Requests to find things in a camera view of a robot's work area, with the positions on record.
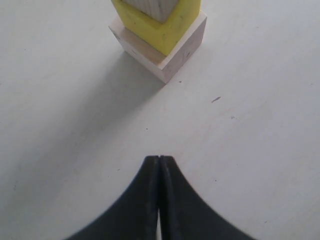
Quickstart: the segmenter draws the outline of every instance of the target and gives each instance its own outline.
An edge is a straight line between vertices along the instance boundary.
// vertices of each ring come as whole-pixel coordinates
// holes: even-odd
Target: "yellow block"
[[[200,13],[201,0],[180,0],[165,23],[122,0],[112,0],[124,26],[168,56]]]

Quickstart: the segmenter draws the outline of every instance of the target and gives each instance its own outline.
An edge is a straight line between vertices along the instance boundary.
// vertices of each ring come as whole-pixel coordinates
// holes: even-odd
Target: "wooden block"
[[[199,16],[201,0],[179,0],[165,23],[149,17],[122,0],[111,0],[127,29],[168,56]]]
[[[164,83],[168,83],[202,43],[206,22],[206,14],[200,12],[168,56],[163,55],[126,29],[119,17],[114,20],[109,28],[128,54]]]
[[[179,0],[122,0],[160,23],[164,23]]]

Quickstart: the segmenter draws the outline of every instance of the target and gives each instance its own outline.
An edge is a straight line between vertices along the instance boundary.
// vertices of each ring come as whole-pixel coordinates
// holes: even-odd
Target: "white table surface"
[[[320,238],[320,1],[202,9],[202,46],[163,85],[109,31],[109,0],[0,1],[1,240],[73,234],[147,155],[259,240]]]

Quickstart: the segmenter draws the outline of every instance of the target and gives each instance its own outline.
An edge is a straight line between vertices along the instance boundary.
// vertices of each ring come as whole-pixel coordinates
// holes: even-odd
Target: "yellow sponge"
[[[200,13],[201,0],[180,0],[165,23],[122,0],[112,0],[124,26],[168,56]]]

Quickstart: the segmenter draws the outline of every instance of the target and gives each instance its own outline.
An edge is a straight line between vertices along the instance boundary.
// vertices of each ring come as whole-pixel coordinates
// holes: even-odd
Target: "white surface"
[[[109,0],[0,2],[1,240],[73,234],[155,154],[254,237],[319,239],[320,1],[202,9],[164,86],[108,30]]]

